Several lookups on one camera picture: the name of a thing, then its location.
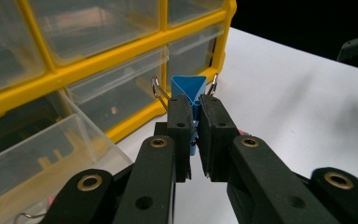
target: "plastic storage drawer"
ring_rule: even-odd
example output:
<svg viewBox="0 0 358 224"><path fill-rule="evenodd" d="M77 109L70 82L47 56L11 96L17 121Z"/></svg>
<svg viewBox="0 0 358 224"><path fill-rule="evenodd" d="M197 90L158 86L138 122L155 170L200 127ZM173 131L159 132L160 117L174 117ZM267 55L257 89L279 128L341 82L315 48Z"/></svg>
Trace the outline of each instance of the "plastic storage drawer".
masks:
<svg viewBox="0 0 358 224"><path fill-rule="evenodd" d="M44 65L15 1L0 0L0 90L43 72Z"/></svg>
<svg viewBox="0 0 358 224"><path fill-rule="evenodd" d="M166 48L154 49L66 89L74 103L105 132L155 102L151 78L160 77L166 60Z"/></svg>
<svg viewBox="0 0 358 224"><path fill-rule="evenodd" d="M89 57L159 29L158 0L30 0L58 63Z"/></svg>
<svg viewBox="0 0 358 224"><path fill-rule="evenodd" d="M20 212L35 214L35 210L46 209L49 196L57 193L72 175L98 165L102 157L109 156L111 172L131 164L63 94L52 93L36 101L39 105L48 102L51 106L44 106L43 110L50 107L53 111L31 119L27 128L15 133L24 135L35 126L41 127L46 123L41 120L47 117L57 116L59 121L0 153L0 223Z"/></svg>
<svg viewBox="0 0 358 224"><path fill-rule="evenodd" d="M172 76L195 76L210 67L215 39L222 33L222 25L216 24L168 45L168 91Z"/></svg>
<svg viewBox="0 0 358 224"><path fill-rule="evenodd" d="M170 27L195 20L223 7L224 0L170 0L168 25Z"/></svg>

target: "black background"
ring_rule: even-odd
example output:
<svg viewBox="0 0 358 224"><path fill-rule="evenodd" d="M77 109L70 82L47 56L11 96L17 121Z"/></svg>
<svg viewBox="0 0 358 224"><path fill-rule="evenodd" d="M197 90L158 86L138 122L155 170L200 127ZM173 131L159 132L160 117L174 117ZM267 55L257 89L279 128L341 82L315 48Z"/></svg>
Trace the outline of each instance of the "black background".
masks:
<svg viewBox="0 0 358 224"><path fill-rule="evenodd" d="M342 45L358 37L358 1L237 0L231 27L336 60ZM345 63L358 67L358 57Z"/></svg>

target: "metal ring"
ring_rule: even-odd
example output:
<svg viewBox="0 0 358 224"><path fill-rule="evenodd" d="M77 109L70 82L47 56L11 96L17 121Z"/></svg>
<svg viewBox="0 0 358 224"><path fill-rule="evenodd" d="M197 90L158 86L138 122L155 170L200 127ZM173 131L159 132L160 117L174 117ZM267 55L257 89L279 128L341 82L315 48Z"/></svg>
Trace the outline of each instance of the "metal ring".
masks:
<svg viewBox="0 0 358 224"><path fill-rule="evenodd" d="M46 213L45 213L45 214L40 214L40 215L31 215L31 214L28 214L28 213L18 213L18 214L14 217L13 223L14 223L14 224L18 224L20 217L39 218L39 217L43 217L43 216L45 216L45 215L46 215Z"/></svg>
<svg viewBox="0 0 358 224"><path fill-rule="evenodd" d="M164 138L153 138L150 141L150 146L152 146L152 147L165 147L165 146L167 146L167 141Z"/></svg>
<svg viewBox="0 0 358 224"><path fill-rule="evenodd" d="M258 147L258 142L254 138L245 137L241 140L242 144L246 147Z"/></svg>
<svg viewBox="0 0 358 224"><path fill-rule="evenodd" d="M161 102L161 104L164 106L165 110L168 111L168 106L165 104L164 100L162 99L162 97L160 95L158 95L157 91L156 91L156 87L159 90L160 93L162 93L164 95L165 98L167 98L167 100L170 100L170 96L167 94L167 92L165 92L161 86L158 83L158 78L157 77L152 77L152 90L153 90L153 95L155 96L155 98L159 99L159 101Z"/></svg>
<svg viewBox="0 0 358 224"><path fill-rule="evenodd" d="M92 185L86 185L85 182L89 179L95 179L95 183ZM77 188L81 191L91 191L100 187L102 183L103 178L100 175L85 175L79 180L79 182L77 182Z"/></svg>
<svg viewBox="0 0 358 224"><path fill-rule="evenodd" d="M336 172L327 172L324 175L324 179L334 187L339 189L353 189L353 182L345 175Z"/></svg>
<svg viewBox="0 0 358 224"><path fill-rule="evenodd" d="M217 73L214 75L211 87L209 88L208 93L206 94L214 95L214 93L216 92L216 88L217 88Z"/></svg>

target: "screw hole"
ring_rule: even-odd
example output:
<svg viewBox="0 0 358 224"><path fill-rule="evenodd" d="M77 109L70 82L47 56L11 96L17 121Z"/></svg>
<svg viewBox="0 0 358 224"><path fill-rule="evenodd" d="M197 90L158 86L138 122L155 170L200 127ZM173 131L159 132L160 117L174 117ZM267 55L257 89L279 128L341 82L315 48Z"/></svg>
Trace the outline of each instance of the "screw hole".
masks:
<svg viewBox="0 0 358 224"><path fill-rule="evenodd" d="M167 141L163 138L155 138L150 142L150 146L152 147L165 147L167 145Z"/></svg>
<svg viewBox="0 0 358 224"><path fill-rule="evenodd" d="M96 184L97 183L97 178L95 177L91 177L89 179L86 179L84 182L83 182L83 185L86 186L86 187L91 187L92 185Z"/></svg>
<svg viewBox="0 0 358 224"><path fill-rule="evenodd" d="M77 182L77 188L81 191L97 189L103 183L100 175L85 175Z"/></svg>
<svg viewBox="0 0 358 224"><path fill-rule="evenodd" d="M146 210L149 209L153 205L153 199L147 196L141 197L136 200L135 206L138 209Z"/></svg>
<svg viewBox="0 0 358 224"><path fill-rule="evenodd" d="M305 201L298 196L289 196L288 201L290 205L294 208L305 208Z"/></svg>
<svg viewBox="0 0 358 224"><path fill-rule="evenodd" d="M324 175L324 179L331 185L339 188L339 189L352 189L353 182L345 175L335 173L335 172L328 172Z"/></svg>
<svg viewBox="0 0 358 224"><path fill-rule="evenodd" d="M258 147L258 142L253 138L243 138L242 144L247 147Z"/></svg>

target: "drawer organizer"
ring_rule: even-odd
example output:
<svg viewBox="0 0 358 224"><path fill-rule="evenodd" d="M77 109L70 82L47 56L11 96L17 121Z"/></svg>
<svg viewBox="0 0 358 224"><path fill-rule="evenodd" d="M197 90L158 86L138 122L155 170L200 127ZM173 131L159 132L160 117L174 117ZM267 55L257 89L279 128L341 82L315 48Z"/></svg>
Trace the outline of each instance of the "drawer organizer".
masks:
<svg viewBox="0 0 358 224"><path fill-rule="evenodd" d="M123 91L115 98L127 104L109 103L108 121L98 121L101 111L84 111L117 142L165 113L149 94L152 73L167 92L174 75L212 81L223 67L235 10L235 0L0 0L0 117L52 91L66 90L83 109ZM142 62L154 50L162 56ZM134 61L136 68L125 67ZM93 81L102 74L110 74L109 85ZM96 90L92 97L78 92L83 85ZM139 91L130 97L132 88Z"/></svg>
<svg viewBox="0 0 358 224"><path fill-rule="evenodd" d="M164 114L151 77L219 73L235 0L0 0L0 223Z"/></svg>
<svg viewBox="0 0 358 224"><path fill-rule="evenodd" d="M131 164L62 93L9 111L0 118L0 128L5 128L0 132L0 223L24 210L35 214L41 204L46 208L47 197L78 172L104 165L102 158L109 159L113 173ZM7 142L13 146L4 146Z"/></svg>

